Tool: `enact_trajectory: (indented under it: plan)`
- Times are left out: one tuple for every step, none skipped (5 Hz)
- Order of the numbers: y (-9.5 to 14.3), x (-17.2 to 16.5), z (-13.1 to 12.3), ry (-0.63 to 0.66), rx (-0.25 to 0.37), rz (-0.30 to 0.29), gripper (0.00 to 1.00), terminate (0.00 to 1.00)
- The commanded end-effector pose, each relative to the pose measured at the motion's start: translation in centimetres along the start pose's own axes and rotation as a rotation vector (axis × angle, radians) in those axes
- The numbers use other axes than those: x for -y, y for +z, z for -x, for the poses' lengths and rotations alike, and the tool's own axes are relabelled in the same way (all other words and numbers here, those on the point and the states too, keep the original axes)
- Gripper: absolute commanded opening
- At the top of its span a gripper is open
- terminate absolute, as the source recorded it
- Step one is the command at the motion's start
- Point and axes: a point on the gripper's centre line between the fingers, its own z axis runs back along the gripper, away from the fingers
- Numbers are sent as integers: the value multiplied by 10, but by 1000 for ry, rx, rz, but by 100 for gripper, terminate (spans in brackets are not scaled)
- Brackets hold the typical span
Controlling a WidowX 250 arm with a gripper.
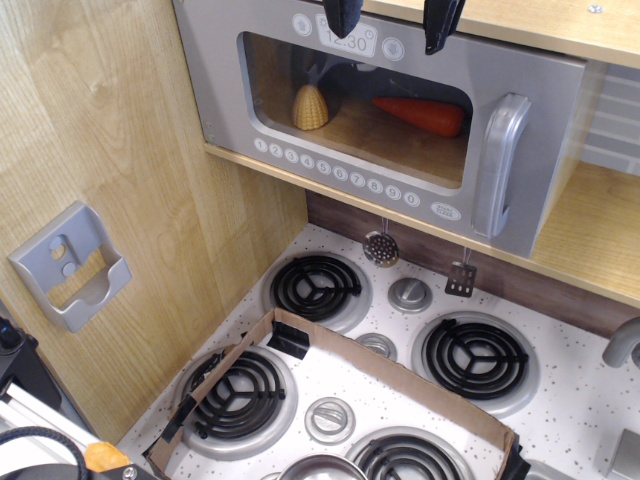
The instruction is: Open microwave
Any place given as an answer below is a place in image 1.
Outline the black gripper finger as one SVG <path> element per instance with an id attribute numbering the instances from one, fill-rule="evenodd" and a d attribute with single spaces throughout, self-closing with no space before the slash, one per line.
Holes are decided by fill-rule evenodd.
<path id="1" fill-rule="evenodd" d="M 362 9 L 362 0 L 323 0 L 329 29 L 343 39 L 357 26 Z"/>
<path id="2" fill-rule="evenodd" d="M 465 3 L 465 0 L 424 1 L 423 29 L 426 55 L 434 55 L 444 48 L 448 37 L 457 30 Z"/>

